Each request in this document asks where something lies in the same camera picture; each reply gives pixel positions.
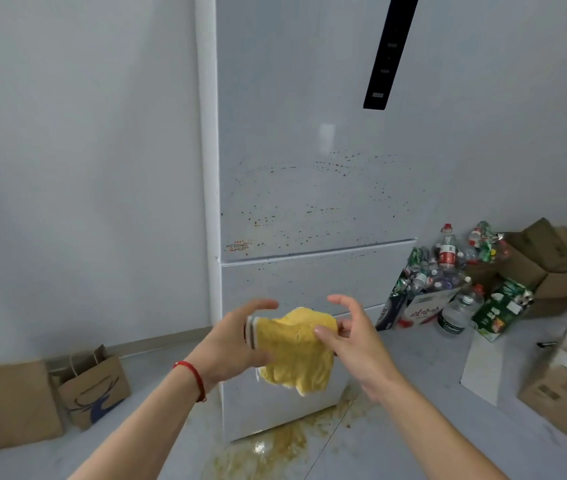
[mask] paper bag handle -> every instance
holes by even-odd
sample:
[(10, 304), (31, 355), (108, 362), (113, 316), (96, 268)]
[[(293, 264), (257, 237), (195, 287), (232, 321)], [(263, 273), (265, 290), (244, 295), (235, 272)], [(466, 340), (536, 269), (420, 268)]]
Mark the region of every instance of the paper bag handle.
[[(92, 353), (92, 356), (95, 358), (95, 365), (99, 365), (99, 361), (97, 360), (97, 356), (95, 355), (95, 352)], [(68, 355), (68, 360), (71, 363), (72, 373), (75, 374), (75, 377), (79, 377), (79, 374), (77, 373), (77, 371), (75, 371), (75, 365), (72, 363), (72, 354)]]

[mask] forearm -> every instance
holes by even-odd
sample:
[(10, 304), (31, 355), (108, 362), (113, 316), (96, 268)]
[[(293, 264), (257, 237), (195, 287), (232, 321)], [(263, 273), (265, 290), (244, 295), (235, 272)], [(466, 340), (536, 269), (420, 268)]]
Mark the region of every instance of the forearm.
[(156, 478), (198, 396), (192, 372), (176, 367), (71, 479)]
[(430, 480), (507, 480), (404, 378), (385, 379), (379, 397)]

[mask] black control panel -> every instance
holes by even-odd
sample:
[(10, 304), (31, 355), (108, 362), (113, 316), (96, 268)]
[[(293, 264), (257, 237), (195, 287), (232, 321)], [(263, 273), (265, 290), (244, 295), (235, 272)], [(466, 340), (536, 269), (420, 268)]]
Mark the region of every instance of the black control panel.
[(368, 92), (363, 100), (364, 109), (377, 109), (379, 111), (386, 109), (418, 1), (390, 0), (386, 23), (383, 26), (383, 33), (377, 50), (377, 58), (372, 67)]

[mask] refrigerator drawer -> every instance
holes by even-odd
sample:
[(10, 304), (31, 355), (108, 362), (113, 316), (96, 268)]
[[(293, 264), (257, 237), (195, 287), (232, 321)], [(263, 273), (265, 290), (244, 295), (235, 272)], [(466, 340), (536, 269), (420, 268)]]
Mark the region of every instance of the refrigerator drawer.
[(298, 306), (341, 314), (326, 301), (329, 294), (353, 296), (363, 306), (384, 303), (406, 264), (415, 241), (354, 250), (313, 253), (289, 258), (222, 266), (224, 313), (255, 297), (279, 300), (278, 310), (260, 316), (280, 317)]
[[(382, 309), (383, 305), (371, 306), (366, 313), (374, 322)], [(341, 317), (349, 318), (350, 313)], [(341, 361), (335, 358), (326, 390), (302, 397), (296, 389), (257, 380), (257, 370), (248, 369), (221, 385), (224, 441), (238, 440), (334, 406), (351, 380)]]

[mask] baseboard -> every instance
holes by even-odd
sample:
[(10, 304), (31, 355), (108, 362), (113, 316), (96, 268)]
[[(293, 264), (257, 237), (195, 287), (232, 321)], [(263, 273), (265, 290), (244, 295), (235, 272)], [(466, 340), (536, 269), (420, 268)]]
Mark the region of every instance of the baseboard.
[[(152, 337), (151, 339), (136, 340), (125, 344), (118, 344), (106, 347), (108, 355), (118, 357), (128, 357), (130, 355), (142, 354), (152, 350), (172, 347), (183, 342), (191, 342), (203, 339), (212, 327), (195, 328), (194, 330), (180, 331), (169, 335), (161, 335), (160, 337)], [(80, 360), (81, 357), (89, 355), (90, 352), (74, 354), (73, 357)], [(61, 355), (46, 359), (46, 366), (49, 371), (58, 371), (68, 367), (68, 355)]]

